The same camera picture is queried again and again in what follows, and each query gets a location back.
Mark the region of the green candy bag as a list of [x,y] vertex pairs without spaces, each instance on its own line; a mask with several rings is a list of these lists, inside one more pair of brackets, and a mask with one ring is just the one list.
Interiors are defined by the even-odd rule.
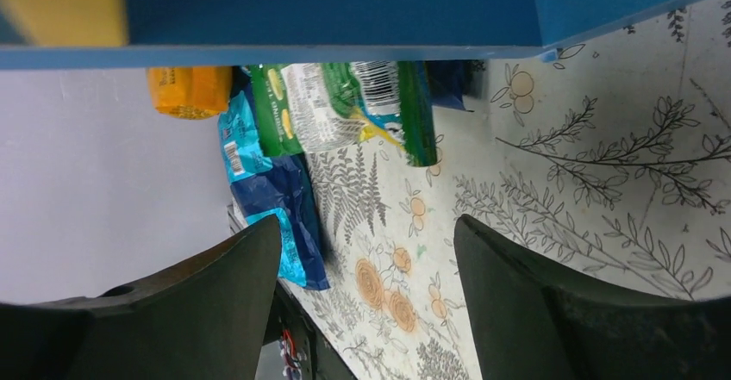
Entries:
[[408,165],[438,161],[422,62],[259,64],[247,72],[266,156],[327,152],[379,137]]

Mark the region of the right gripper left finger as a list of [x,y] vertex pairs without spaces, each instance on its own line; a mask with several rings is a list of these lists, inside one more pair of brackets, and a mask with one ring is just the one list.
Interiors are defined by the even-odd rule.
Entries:
[[277,331],[268,216],[98,297],[1,307],[4,379],[251,379]]

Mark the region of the orange mango candy bag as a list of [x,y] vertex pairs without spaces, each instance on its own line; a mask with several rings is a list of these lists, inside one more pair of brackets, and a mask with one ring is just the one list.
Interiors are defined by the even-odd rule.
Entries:
[[149,67],[146,76],[153,107],[162,115],[204,120],[228,110],[230,66]]

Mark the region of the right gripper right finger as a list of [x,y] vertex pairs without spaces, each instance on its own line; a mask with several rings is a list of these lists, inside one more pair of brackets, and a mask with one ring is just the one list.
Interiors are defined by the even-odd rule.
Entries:
[[485,379],[727,379],[730,301],[607,283],[469,216],[454,249]]

